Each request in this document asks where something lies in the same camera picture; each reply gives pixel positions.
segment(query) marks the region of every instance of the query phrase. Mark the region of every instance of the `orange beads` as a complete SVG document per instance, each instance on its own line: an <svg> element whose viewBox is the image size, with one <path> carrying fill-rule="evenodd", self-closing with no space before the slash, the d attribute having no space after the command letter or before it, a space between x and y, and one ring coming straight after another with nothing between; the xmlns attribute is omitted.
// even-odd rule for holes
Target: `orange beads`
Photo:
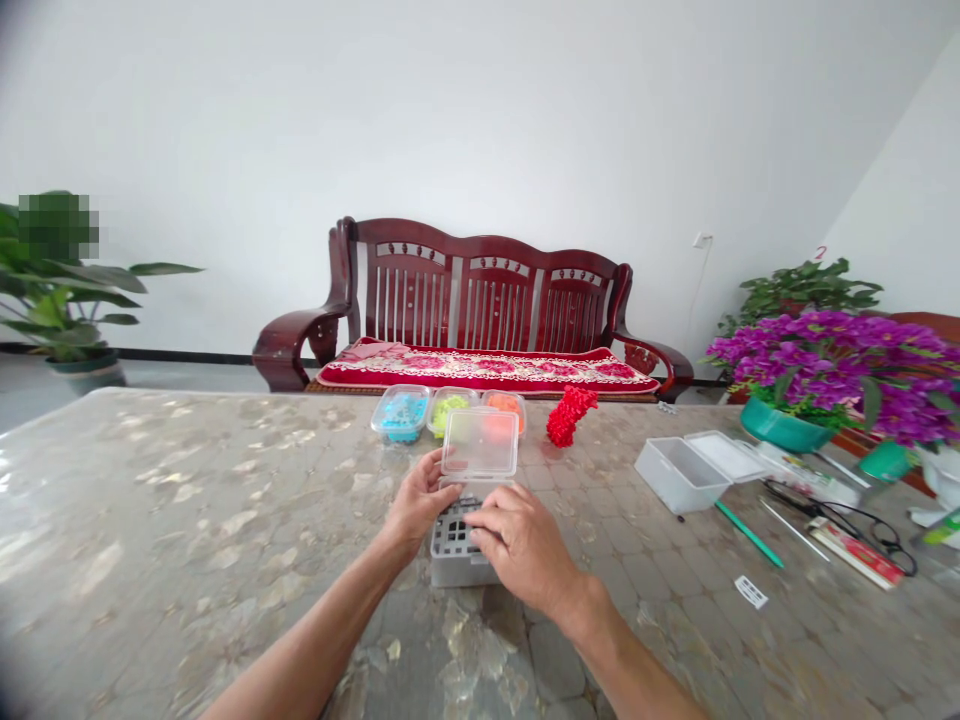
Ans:
<svg viewBox="0 0 960 720"><path fill-rule="evenodd" d="M520 417L519 432L523 434L523 409L520 407L520 400L507 393L494 392L486 398L486 404L500 412L516 413Z"/></svg>

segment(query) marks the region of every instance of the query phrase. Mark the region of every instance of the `sofa armrest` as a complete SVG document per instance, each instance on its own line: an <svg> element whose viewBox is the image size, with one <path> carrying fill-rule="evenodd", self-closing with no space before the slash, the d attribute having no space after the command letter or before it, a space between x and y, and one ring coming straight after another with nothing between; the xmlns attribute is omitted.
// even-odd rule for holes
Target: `sofa armrest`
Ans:
<svg viewBox="0 0 960 720"><path fill-rule="evenodd" d="M664 402L675 403L680 394L693 384L693 365L679 350L651 340L641 340L623 328L613 331L613 339L626 345L624 359L627 365L636 367L644 374L653 370L651 362L653 366L656 366L656 360L663 362L667 368L667 379L660 386L657 397Z"/></svg>
<svg viewBox="0 0 960 720"><path fill-rule="evenodd" d="M350 311L348 303L328 303L312 310L296 310L272 320L253 348L253 364L270 392L300 392L310 382L300 350L304 340L321 367L337 353L337 324Z"/></svg>

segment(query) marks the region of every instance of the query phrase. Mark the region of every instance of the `wrist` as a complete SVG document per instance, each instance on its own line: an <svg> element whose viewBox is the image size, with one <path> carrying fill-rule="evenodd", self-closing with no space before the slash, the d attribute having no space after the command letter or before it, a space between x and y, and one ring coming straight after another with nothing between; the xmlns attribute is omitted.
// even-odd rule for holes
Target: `wrist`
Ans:
<svg viewBox="0 0 960 720"><path fill-rule="evenodd" d="M418 548L419 543L411 547L407 538L381 530L373 538L367 552L376 555L388 571L396 574L413 561Z"/></svg>
<svg viewBox="0 0 960 720"><path fill-rule="evenodd" d="M577 645L581 639L597 631L597 620L602 617L598 610L610 600L603 582L589 573L581 573L570 588L564 603L551 614L550 619L568 640Z"/></svg>

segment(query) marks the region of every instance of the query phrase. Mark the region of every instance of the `green vase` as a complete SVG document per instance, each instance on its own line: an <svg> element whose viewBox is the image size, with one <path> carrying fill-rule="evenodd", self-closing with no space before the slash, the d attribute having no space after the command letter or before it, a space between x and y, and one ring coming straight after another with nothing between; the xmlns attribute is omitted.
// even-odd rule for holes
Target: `green vase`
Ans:
<svg viewBox="0 0 960 720"><path fill-rule="evenodd" d="M857 467L877 480L896 482L910 472L913 465L909 449L897 445L893 440L884 440Z"/></svg>
<svg viewBox="0 0 960 720"><path fill-rule="evenodd" d="M99 357L72 363L55 363L47 358L47 367L66 380L75 394L86 395L103 387L126 387L127 378L119 357L116 350L108 348Z"/></svg>
<svg viewBox="0 0 960 720"><path fill-rule="evenodd" d="M755 397L743 406L740 422L755 438L794 453L816 452L837 434L829 428L774 410Z"/></svg>

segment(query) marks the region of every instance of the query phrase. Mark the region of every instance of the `purple orchid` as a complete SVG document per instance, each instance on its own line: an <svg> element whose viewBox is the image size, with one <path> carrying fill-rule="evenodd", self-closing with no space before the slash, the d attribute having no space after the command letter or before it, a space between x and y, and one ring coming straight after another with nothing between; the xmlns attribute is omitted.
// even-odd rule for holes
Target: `purple orchid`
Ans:
<svg viewBox="0 0 960 720"><path fill-rule="evenodd" d="M923 325L834 311L782 315L717 338L707 356L733 368L737 388L811 422L855 424L849 408L859 405L865 430L901 445L960 440L960 348Z"/></svg>

